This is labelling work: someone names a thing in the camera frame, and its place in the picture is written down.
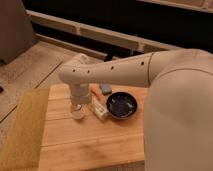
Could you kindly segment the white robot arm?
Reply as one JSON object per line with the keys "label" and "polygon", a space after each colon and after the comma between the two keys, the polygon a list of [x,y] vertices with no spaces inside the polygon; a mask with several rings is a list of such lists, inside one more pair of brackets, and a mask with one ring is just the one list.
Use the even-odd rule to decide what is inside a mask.
{"label": "white robot arm", "polygon": [[145,171],[213,171],[213,54],[160,51],[91,64],[78,54],[60,68],[71,102],[90,101],[89,85],[146,87]]}

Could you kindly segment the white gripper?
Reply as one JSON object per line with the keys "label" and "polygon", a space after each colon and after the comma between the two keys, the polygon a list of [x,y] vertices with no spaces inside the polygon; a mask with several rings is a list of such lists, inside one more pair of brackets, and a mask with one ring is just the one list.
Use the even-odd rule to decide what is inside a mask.
{"label": "white gripper", "polygon": [[88,84],[71,84],[70,99],[74,104],[88,104],[91,101],[91,93]]}

